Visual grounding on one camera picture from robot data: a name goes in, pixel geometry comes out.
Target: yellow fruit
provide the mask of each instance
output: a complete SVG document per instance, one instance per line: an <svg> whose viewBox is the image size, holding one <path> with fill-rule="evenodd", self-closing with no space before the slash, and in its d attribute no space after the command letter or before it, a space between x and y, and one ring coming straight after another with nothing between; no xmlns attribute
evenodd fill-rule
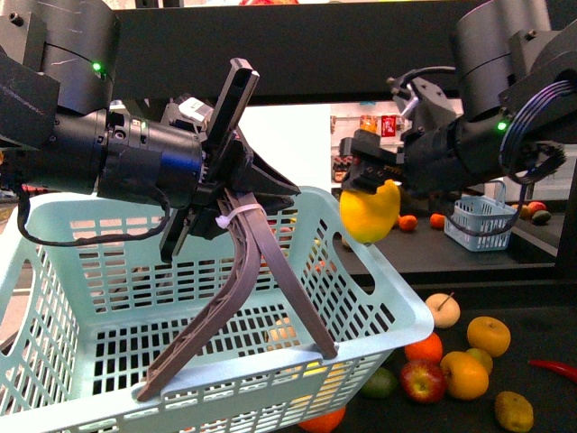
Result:
<svg viewBox="0 0 577 433"><path fill-rule="evenodd" d="M467 327L467 340L471 347L482 349L495 358L507 352L511 333L500 320L480 316L474 318Z"/></svg>
<svg viewBox="0 0 577 433"><path fill-rule="evenodd" d="M485 367L466 352L450 352L441 360L447 393L459 400L473 400L489 388Z"/></svg>
<svg viewBox="0 0 577 433"><path fill-rule="evenodd" d="M514 209L518 208L518 205L513 205L512 206ZM521 207L521 213L519 214L521 219L531 219L531 209L529 208L528 205L523 205Z"/></svg>
<svg viewBox="0 0 577 433"><path fill-rule="evenodd" d="M485 352L483 349L478 349L477 347L472 347L471 349L467 350L469 355L472 355L477 361L479 361L485 370L487 370L487 374L493 371L493 358Z"/></svg>
<svg viewBox="0 0 577 433"><path fill-rule="evenodd" d="M503 391L495 399L495 418L505 430L526 433L533 427L533 406L522 395Z"/></svg>
<svg viewBox="0 0 577 433"><path fill-rule="evenodd" d="M389 234L400 211L400 193L387 180L376 194L345 190L341 194L340 212L344 228L361 244L374 244Z"/></svg>

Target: fake fruit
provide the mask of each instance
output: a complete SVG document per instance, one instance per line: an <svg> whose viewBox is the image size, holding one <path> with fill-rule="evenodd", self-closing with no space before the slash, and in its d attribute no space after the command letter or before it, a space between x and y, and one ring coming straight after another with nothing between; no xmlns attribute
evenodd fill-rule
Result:
<svg viewBox="0 0 577 433"><path fill-rule="evenodd" d="M477 347L472 347L471 349L467 349L467 353L479 361L485 370L487 370L487 374L493 371L493 358L485 352L483 349L478 349Z"/></svg>
<svg viewBox="0 0 577 433"><path fill-rule="evenodd" d="M444 293L431 295L426 299L425 304L433 314L435 326L441 329L451 327L457 323L461 316L461 308L453 298L452 293L450 295Z"/></svg>
<svg viewBox="0 0 577 433"><path fill-rule="evenodd" d="M512 205L511 207L513 207L514 209L518 208L518 205ZM521 213L519 214L519 217L521 219L531 219L531 209L529 209L528 205L523 205L521 207Z"/></svg>
<svg viewBox="0 0 577 433"><path fill-rule="evenodd" d="M495 399L495 418L505 430L525 433L533 427L533 406L522 395L503 391Z"/></svg>
<svg viewBox="0 0 577 433"><path fill-rule="evenodd" d="M308 433L331 433L343 420L346 407L334 412L321 415L320 417L312 418L307 421L298 423L298 426L308 431Z"/></svg>
<svg viewBox="0 0 577 433"><path fill-rule="evenodd" d="M511 333L507 325L497 318L480 316L469 323L467 340L471 347L483 349L495 358L507 352L511 343Z"/></svg>
<svg viewBox="0 0 577 433"><path fill-rule="evenodd" d="M546 210L537 210L531 219L536 226L544 226L551 219L551 214Z"/></svg>
<svg viewBox="0 0 577 433"><path fill-rule="evenodd" d="M540 201L532 201L527 205L527 207L529 207L531 216L533 216L535 212L538 212L539 210L547 210L547 206L545 205L545 203L542 203Z"/></svg>
<svg viewBox="0 0 577 433"><path fill-rule="evenodd" d="M485 367L466 352L450 352L441 360L447 392L458 400L474 400L489 388Z"/></svg>
<svg viewBox="0 0 577 433"><path fill-rule="evenodd" d="M561 376L566 377L573 383L577 383L577 368L565 364L560 363L558 361L543 361L540 359L532 359L529 361L529 365L533 365L534 367L545 368L546 370L550 370Z"/></svg>
<svg viewBox="0 0 577 433"><path fill-rule="evenodd" d="M405 215L398 220L398 227L403 232L412 232L417 228L418 221L414 215Z"/></svg>
<svg viewBox="0 0 577 433"><path fill-rule="evenodd" d="M443 343L435 332L422 341L406 345L404 349L405 356L409 361L426 359L434 364L439 364L443 358Z"/></svg>
<svg viewBox="0 0 577 433"><path fill-rule="evenodd" d="M400 371L400 385L405 394L418 403L440 401L447 390L441 367L426 359L406 363Z"/></svg>
<svg viewBox="0 0 577 433"><path fill-rule="evenodd" d="M340 199L344 228L361 244L374 244L389 234L400 211L400 192L387 180L376 194L344 190Z"/></svg>
<svg viewBox="0 0 577 433"><path fill-rule="evenodd" d="M386 399L398 388L395 374L386 368L378 368L361 387L360 393L368 399Z"/></svg>
<svg viewBox="0 0 577 433"><path fill-rule="evenodd" d="M443 230L444 229L444 215L433 214L429 218L429 222L431 224L431 228L435 228L437 230Z"/></svg>

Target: small blue basket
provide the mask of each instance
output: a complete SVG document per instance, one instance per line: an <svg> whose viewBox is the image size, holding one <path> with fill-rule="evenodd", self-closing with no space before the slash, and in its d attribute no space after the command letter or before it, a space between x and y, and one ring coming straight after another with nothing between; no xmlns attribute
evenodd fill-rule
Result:
<svg viewBox="0 0 577 433"><path fill-rule="evenodd" d="M430 335L433 318L374 245L346 233L334 197L301 190L294 207L267 219L338 356L323 359L262 261L238 313L146 402L135 394L147 366L233 268L231 236L190 237L166 264L160 236L40 247L21 237L13 215L0 236L0 321L21 269L33 276L19 335L10 354L0 354L0 431L262 433L346 404L393 349ZM63 241L142 233L160 215L158 207L47 194L32 199L27 227ZM373 291L341 262L340 235L374 279Z"/></svg>
<svg viewBox="0 0 577 433"><path fill-rule="evenodd" d="M505 184L500 180L501 188L497 199L485 196L463 196L454 204L453 220L456 224L480 233L488 233L502 228L513 217L516 210L505 204ZM472 236L459 230L448 218L444 220L444 232L450 238L473 252L500 251L508 247L511 231L491 236Z"/></svg>

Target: white zip tie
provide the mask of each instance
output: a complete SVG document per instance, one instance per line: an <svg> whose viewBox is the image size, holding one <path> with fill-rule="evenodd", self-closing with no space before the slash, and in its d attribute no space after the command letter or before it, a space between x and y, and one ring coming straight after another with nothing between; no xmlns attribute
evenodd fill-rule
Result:
<svg viewBox="0 0 577 433"><path fill-rule="evenodd" d="M215 220L216 220L216 223L218 224L218 226L220 228L227 228L228 225L231 224L231 219L236 217L236 214L239 214L241 212L246 212L247 210L253 210L253 209L260 209L262 212L264 212L264 209L262 208L261 205L259 205L258 203L252 203L250 205L244 205L244 206L236 207L235 209L233 209L231 211L230 214L218 216L215 218Z"/></svg>

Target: mandarin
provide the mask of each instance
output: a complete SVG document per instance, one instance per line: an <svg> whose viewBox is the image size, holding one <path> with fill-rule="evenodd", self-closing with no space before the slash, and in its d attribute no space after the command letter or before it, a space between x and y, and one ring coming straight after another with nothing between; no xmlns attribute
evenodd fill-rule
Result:
<svg viewBox="0 0 577 433"><path fill-rule="evenodd" d="M426 359L439 364L443 359L443 343L435 332L422 341L405 346L405 356L409 361Z"/></svg>
<svg viewBox="0 0 577 433"><path fill-rule="evenodd" d="M431 228L436 228L437 230L444 229L444 215L441 214L433 214L429 221L431 223Z"/></svg>
<svg viewBox="0 0 577 433"><path fill-rule="evenodd" d="M417 217L414 215L405 215L398 220L398 227L403 232L412 232L417 228Z"/></svg>
<svg viewBox="0 0 577 433"><path fill-rule="evenodd" d="M343 420L346 407L298 423L308 433L331 433Z"/></svg>

